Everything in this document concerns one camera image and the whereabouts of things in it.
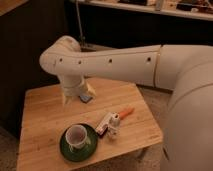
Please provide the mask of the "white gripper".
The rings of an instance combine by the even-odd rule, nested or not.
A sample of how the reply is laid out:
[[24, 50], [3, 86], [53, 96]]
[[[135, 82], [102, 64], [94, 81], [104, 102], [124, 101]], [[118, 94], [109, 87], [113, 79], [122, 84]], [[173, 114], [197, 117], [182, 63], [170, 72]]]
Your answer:
[[58, 79], [64, 95], [62, 95], [62, 104], [69, 105], [73, 101], [73, 97], [80, 96], [84, 93], [91, 97], [96, 96], [95, 89], [85, 82], [83, 76], [78, 75], [59, 75]]

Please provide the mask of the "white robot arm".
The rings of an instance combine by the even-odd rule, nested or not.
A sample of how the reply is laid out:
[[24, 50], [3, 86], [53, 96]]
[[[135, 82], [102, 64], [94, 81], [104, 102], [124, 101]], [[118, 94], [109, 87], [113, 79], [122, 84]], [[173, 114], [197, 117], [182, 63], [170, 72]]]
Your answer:
[[213, 46], [83, 52], [62, 36], [42, 53], [40, 66], [59, 78], [66, 97], [90, 90], [86, 76], [171, 90], [161, 171], [213, 171]]

